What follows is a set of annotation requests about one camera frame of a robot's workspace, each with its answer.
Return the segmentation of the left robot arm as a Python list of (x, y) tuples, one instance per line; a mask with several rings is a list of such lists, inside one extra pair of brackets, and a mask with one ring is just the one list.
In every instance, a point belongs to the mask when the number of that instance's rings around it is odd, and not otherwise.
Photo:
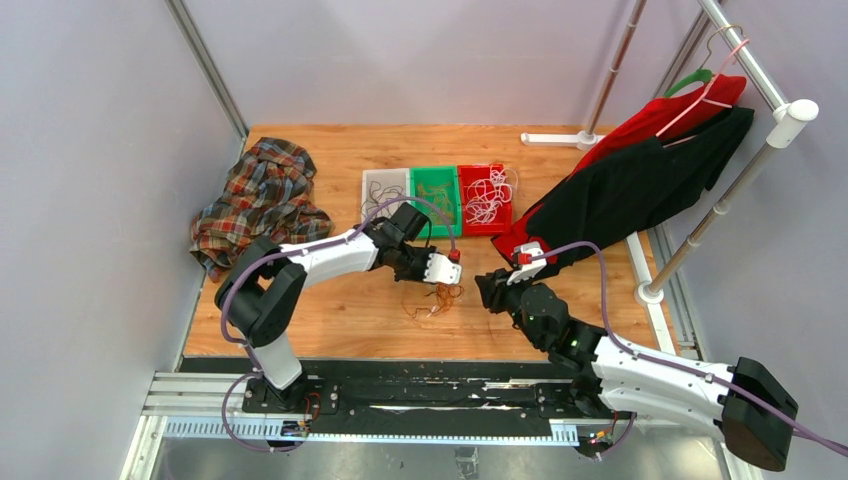
[(246, 350), (279, 411), (296, 412), (306, 400), (303, 369), (287, 333), (305, 289), (381, 267), (392, 269), (397, 282), (458, 284), (462, 268), (453, 254), (412, 243), (429, 221), (404, 198), (390, 216), (372, 214), (340, 235), (295, 245), (261, 237), (237, 259), (215, 296), (221, 330)]

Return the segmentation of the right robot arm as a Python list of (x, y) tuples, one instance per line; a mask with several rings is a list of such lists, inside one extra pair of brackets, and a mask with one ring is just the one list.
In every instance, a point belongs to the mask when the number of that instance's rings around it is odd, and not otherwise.
[(475, 277), (483, 307), (505, 313), (528, 342), (573, 378), (582, 415), (604, 409), (699, 430), (763, 470), (786, 468), (798, 404), (759, 361), (733, 365), (686, 359), (613, 336), (569, 312), (544, 283), (498, 269)]

